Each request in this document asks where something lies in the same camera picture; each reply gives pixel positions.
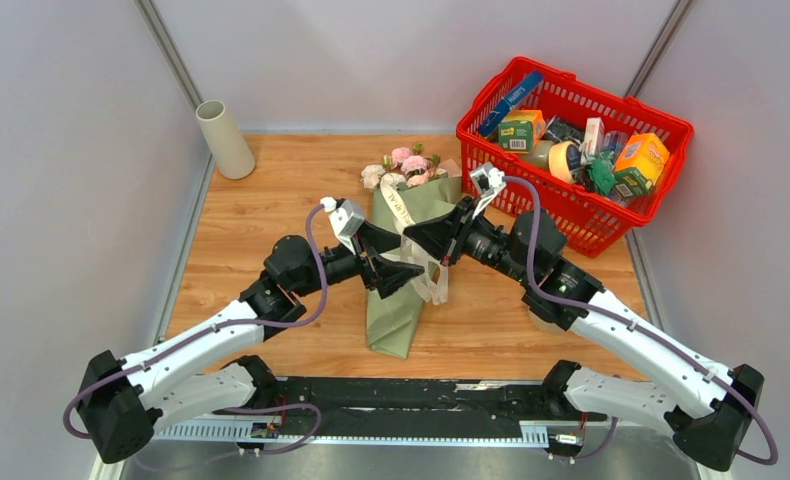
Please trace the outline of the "green wrapping paper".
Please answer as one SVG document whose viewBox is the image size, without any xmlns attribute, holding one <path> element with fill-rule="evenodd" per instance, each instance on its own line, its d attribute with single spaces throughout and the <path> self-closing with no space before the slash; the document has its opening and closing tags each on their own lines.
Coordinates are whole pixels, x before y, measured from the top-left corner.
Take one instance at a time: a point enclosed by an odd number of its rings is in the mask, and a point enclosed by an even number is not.
<svg viewBox="0 0 790 480">
<path fill-rule="evenodd" d="M 461 179 L 432 181 L 419 187 L 399 191 L 415 223 L 431 220 L 450 212 L 462 196 Z M 384 253 L 390 260 L 402 261 L 400 248 Z M 411 281 L 392 296 L 381 299 L 376 291 L 367 296 L 366 343 L 370 350 L 405 359 L 425 302 Z"/>
</svg>

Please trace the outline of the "cream printed ribbon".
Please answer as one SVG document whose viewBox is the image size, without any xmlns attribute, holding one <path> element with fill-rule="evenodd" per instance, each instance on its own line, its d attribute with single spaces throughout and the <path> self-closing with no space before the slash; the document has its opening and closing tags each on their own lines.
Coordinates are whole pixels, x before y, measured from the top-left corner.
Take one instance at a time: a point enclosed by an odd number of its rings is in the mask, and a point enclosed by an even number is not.
<svg viewBox="0 0 790 480">
<path fill-rule="evenodd" d="M 416 293 L 425 301 L 434 305 L 445 303 L 448 299 L 448 271 L 434 260 L 415 241 L 409 239 L 404 230 L 413 226 L 412 219 L 403 198 L 396 188 L 396 175 L 384 174 L 379 182 L 381 195 L 393 214 L 396 232 L 401 235 L 400 257 L 404 262 L 421 266 L 424 273 L 411 281 Z"/>
</svg>

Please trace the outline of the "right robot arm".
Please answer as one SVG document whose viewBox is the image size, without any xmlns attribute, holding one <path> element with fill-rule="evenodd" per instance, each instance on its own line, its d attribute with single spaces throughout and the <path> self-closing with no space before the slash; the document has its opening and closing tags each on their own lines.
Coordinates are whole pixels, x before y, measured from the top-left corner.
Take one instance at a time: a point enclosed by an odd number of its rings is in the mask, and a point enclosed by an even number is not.
<svg viewBox="0 0 790 480">
<path fill-rule="evenodd" d="M 576 410 L 626 419 L 671 438 L 695 462 L 729 471 L 754 421 L 763 374 L 707 358 L 635 314 L 563 257 L 566 238 L 545 211 L 527 211 L 505 231 L 476 206 L 466 197 L 404 234 L 445 266 L 468 256 L 518 281 L 537 321 L 602 346 L 646 378 L 620 380 L 562 360 L 544 379 L 544 410 L 559 419 Z"/>
</svg>

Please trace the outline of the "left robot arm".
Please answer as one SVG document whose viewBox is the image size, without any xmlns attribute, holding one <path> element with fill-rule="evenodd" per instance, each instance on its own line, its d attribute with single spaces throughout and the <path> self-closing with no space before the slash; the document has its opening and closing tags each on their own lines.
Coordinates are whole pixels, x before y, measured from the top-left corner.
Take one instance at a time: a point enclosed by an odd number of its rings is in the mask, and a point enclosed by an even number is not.
<svg viewBox="0 0 790 480">
<path fill-rule="evenodd" d="M 242 406 L 253 414 L 270 411 L 277 389 L 251 359 L 233 362 L 217 374 L 209 365 L 284 330 L 314 321 L 300 297 L 358 277 L 386 298 L 425 269 L 389 259 L 399 235 L 367 221 L 346 243 L 319 250 L 308 237 L 279 239 L 260 276 L 239 297 L 197 326 L 159 345 L 116 357 L 106 350 L 91 358 L 68 409 L 76 412 L 106 464 L 144 448 L 164 428 L 212 411 Z"/>
</svg>

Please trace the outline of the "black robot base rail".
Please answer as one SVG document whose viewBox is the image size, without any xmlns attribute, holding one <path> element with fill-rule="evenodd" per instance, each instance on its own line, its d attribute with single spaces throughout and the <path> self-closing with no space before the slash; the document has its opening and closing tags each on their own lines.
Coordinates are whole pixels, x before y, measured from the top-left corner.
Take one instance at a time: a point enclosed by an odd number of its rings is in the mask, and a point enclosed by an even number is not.
<svg viewBox="0 0 790 480">
<path fill-rule="evenodd" d="M 293 443 L 523 443 L 557 447 L 557 435 L 582 440 L 585 414 L 533 381 L 286 377 L 267 380 L 243 405 L 253 434 Z"/>
</svg>

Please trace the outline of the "pink and white flower bunch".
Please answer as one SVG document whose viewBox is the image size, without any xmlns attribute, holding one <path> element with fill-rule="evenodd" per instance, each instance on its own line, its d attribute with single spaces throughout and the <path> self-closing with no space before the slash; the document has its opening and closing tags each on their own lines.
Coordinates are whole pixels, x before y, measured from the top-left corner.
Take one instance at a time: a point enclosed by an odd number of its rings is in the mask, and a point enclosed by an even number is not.
<svg viewBox="0 0 790 480">
<path fill-rule="evenodd" d="M 360 172 L 360 184 L 367 190 L 384 185 L 403 191 L 429 184 L 432 181 L 462 176 L 460 165 L 453 159 L 444 160 L 438 154 L 428 154 L 423 145 L 398 147 L 385 154 L 377 163 L 365 166 Z"/>
</svg>

